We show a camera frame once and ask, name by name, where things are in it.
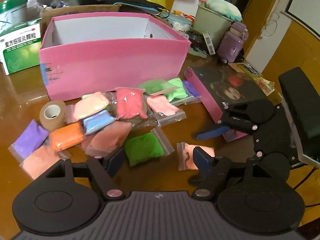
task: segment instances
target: cardboard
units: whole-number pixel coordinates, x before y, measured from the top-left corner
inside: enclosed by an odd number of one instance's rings
[[[44,10],[42,12],[42,20],[40,22],[40,33],[43,38],[45,31],[53,17],[77,14],[77,13],[90,13],[90,12],[118,12],[120,5],[108,5],[108,4],[99,4],[99,5],[79,5],[79,6],[70,6],[57,9]]]
[[[190,41],[147,14],[97,12],[52,18],[39,50],[51,100],[178,76]]]

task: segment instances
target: paper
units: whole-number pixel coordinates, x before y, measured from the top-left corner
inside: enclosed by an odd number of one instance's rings
[[[266,94],[266,96],[270,95],[275,90],[275,83],[264,78],[258,78],[254,81],[261,90]]]

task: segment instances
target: brown tape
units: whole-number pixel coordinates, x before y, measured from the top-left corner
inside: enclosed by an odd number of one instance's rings
[[[39,119],[49,132],[66,126],[66,104],[63,101],[46,103],[40,111]]]

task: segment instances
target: table surface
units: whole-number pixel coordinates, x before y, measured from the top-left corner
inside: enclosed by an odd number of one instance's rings
[[[212,65],[215,57],[201,59],[188,55],[181,73],[188,67]],[[269,96],[274,104],[280,102],[278,93]],[[19,228],[12,215],[12,202],[31,179],[19,168],[8,147],[21,135],[32,119],[39,120],[39,112],[49,101],[43,85],[39,67],[23,70],[9,76],[0,70],[0,236],[12,238]],[[176,144],[187,142],[215,147],[216,155],[231,157],[234,161],[252,156],[253,142],[250,136],[226,144],[222,136],[204,141],[196,141],[192,134],[213,124],[211,117],[201,103],[180,106],[187,119],[163,127],[164,133],[176,149]],[[147,133],[151,128],[131,132],[130,137]],[[68,149],[72,162],[84,162],[87,156],[77,146]],[[198,171],[178,171],[178,155],[175,152],[166,157],[152,159],[129,168],[128,161],[114,177],[114,181],[125,193],[136,191],[178,191],[192,192],[195,188],[188,184],[188,178]],[[89,185],[88,179],[76,179],[78,183]]]

